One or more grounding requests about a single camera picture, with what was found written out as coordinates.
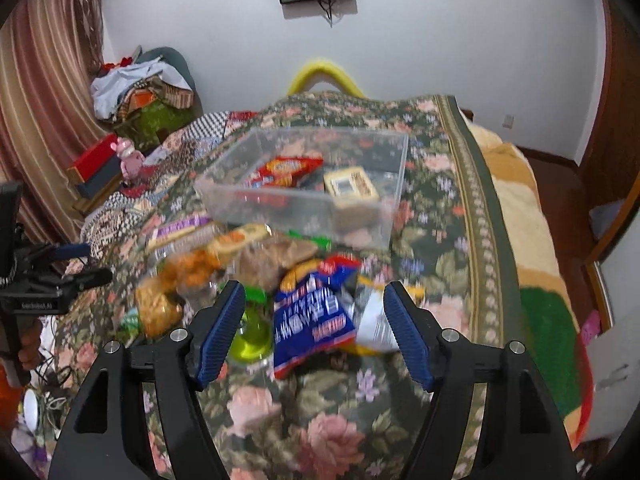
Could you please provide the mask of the left hand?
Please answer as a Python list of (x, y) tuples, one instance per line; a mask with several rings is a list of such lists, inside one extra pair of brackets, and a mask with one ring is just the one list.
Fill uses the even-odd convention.
[(42, 324), (39, 318), (35, 318), (32, 325), (21, 332), (22, 348), (18, 352), (24, 370), (34, 370), (41, 361), (39, 352), (41, 344)]

